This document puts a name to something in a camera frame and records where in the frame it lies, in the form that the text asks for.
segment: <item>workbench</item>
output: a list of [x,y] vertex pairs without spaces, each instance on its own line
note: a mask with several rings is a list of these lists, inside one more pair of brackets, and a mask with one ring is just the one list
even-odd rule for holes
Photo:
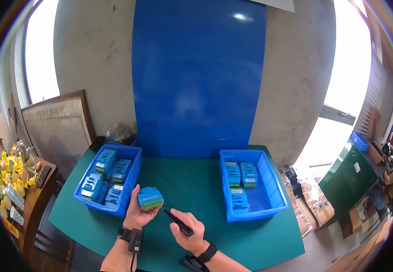
[[[287,196],[281,177],[265,146],[278,182]],[[73,198],[80,179],[96,152],[87,150],[56,199],[49,221],[67,236],[88,249],[106,256],[112,248],[123,219],[87,208]],[[291,202],[288,209],[271,219],[227,223],[219,171],[215,158],[158,158],[143,156],[137,182],[141,188],[156,187],[164,208],[190,211],[205,225],[204,238],[218,249],[254,271],[285,262],[305,252]],[[189,254],[175,241],[170,221],[159,213],[144,227],[144,246],[138,256],[138,268],[153,272],[184,271],[179,260]]]

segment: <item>screwdriver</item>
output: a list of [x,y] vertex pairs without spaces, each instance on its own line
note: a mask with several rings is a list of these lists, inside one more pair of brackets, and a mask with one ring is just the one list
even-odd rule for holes
[[163,207],[161,207],[165,215],[168,217],[169,220],[171,220],[172,223],[177,223],[177,225],[180,228],[180,231],[186,235],[187,237],[190,237],[194,235],[194,231],[191,230],[188,226],[186,226],[180,219],[172,215],[169,211],[165,210]]

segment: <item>picture frame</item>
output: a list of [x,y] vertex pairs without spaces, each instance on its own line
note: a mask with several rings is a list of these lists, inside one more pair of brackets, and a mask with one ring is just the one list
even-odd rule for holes
[[96,139],[85,90],[27,106],[21,115],[36,153],[55,164],[65,182]]

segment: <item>man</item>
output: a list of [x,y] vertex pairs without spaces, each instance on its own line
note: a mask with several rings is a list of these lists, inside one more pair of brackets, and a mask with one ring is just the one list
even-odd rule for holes
[[[142,230],[142,227],[148,224],[157,215],[157,212],[160,209],[160,207],[156,207],[146,211],[141,208],[138,203],[139,189],[139,184],[137,184],[132,192],[132,198],[130,200],[129,208],[127,209],[126,218],[123,221],[123,227],[129,230],[134,228]],[[209,242],[204,240],[204,225],[190,212],[181,212],[171,209],[171,213],[194,231],[192,236],[186,237],[183,233],[181,233],[177,223],[171,223],[171,232],[177,243],[184,249],[190,251],[196,257],[199,257],[209,248],[210,245]],[[100,270],[102,272],[129,272],[130,265],[133,263],[133,253],[128,251],[128,247],[129,243],[127,241],[117,238],[112,249],[109,251],[106,258],[104,258]],[[134,271],[136,270],[136,264],[137,257],[134,259]],[[210,272],[250,272],[243,265],[229,258],[219,250],[216,251],[210,260],[205,263],[205,266],[210,270]]]
[[384,183],[384,187],[373,188],[369,193],[370,200],[377,210],[384,209],[388,205],[390,198],[393,198],[393,171],[391,172],[388,162],[384,172]]

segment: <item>left hand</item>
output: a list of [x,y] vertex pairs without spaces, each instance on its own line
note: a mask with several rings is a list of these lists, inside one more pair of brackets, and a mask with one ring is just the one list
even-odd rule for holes
[[127,209],[126,218],[123,221],[123,227],[132,230],[134,228],[142,229],[157,215],[161,206],[144,210],[138,202],[138,193],[140,190],[139,184],[132,191],[132,198],[130,199],[129,208]]

